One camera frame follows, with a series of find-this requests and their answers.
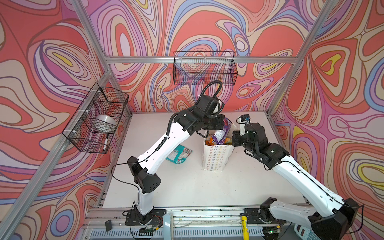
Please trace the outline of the purple snack packet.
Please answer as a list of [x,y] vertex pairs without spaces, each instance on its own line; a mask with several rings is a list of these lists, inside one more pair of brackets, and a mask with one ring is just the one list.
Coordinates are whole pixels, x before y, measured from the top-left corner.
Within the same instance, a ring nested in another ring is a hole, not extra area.
[[223,128],[221,130],[215,131],[215,133],[212,135],[213,142],[216,145],[223,145],[225,142],[225,139],[227,138],[230,132],[231,127],[232,127],[232,122],[228,118],[225,118],[223,120]]

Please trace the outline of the orange snack packet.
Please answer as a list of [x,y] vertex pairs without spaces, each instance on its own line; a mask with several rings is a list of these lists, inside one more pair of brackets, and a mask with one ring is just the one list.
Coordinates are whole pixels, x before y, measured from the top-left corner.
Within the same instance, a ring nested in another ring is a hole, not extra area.
[[210,137],[208,140],[205,141],[205,144],[207,146],[215,146],[215,145],[220,145],[220,146],[231,146],[232,145],[232,139],[231,138],[225,138],[223,142],[216,143],[212,137]]

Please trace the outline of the white patterned paper bag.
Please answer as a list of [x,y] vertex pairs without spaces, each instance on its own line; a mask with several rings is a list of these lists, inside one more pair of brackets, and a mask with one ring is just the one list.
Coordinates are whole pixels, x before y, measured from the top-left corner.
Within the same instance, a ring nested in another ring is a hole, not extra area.
[[[232,123],[232,127],[227,138],[233,137],[233,131],[237,131],[238,128]],[[208,140],[215,133],[214,130],[207,131],[208,136],[205,141]],[[231,146],[207,146],[204,141],[203,152],[203,170],[211,172],[221,172],[224,170],[233,150],[235,147]]]

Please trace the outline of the teal snack packet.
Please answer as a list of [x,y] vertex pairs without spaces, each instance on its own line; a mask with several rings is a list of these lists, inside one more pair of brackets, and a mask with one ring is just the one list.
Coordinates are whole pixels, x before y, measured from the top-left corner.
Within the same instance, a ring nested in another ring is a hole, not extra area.
[[174,164],[184,163],[193,150],[184,147],[183,145],[178,145],[167,157],[166,160]]

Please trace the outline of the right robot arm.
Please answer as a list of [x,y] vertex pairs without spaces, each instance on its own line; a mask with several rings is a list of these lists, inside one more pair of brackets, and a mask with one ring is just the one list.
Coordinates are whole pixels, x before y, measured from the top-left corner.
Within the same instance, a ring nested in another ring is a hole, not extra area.
[[258,160],[265,170],[274,171],[295,187],[311,204],[300,207],[276,198],[268,198],[259,207],[258,218],[269,223],[288,221],[311,229],[321,240],[340,240],[353,225],[359,204],[334,193],[309,174],[279,144],[268,141],[259,123],[241,119],[233,132],[234,147],[243,147],[246,155]]

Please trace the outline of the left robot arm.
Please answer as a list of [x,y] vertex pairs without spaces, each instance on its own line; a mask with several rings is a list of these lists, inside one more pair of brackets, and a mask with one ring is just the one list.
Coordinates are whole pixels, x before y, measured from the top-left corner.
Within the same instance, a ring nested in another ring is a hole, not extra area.
[[225,116],[221,114],[225,104],[217,97],[202,94],[197,102],[188,109],[173,114],[163,136],[139,157],[130,157],[134,182],[139,188],[139,202],[136,211],[146,216],[154,209],[153,192],[160,185],[161,179],[156,174],[163,161],[172,151],[193,134],[205,138],[200,133],[222,130]]

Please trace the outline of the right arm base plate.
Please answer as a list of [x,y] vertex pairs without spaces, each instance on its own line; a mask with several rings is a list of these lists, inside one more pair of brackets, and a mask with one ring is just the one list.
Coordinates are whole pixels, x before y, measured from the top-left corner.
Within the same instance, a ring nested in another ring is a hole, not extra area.
[[240,213],[240,216],[246,217],[249,224],[284,225],[287,223],[285,220],[277,220],[274,218],[271,220],[264,220],[259,213],[259,208],[245,208],[243,211],[243,213]]

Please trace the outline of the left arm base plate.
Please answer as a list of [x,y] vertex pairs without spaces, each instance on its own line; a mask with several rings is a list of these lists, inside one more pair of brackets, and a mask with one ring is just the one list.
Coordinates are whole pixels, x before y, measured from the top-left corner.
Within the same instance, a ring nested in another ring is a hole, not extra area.
[[126,217],[126,226],[153,226],[161,227],[163,225],[163,217],[167,213],[166,209],[152,209],[146,215],[142,215],[138,209],[128,210],[124,212]]

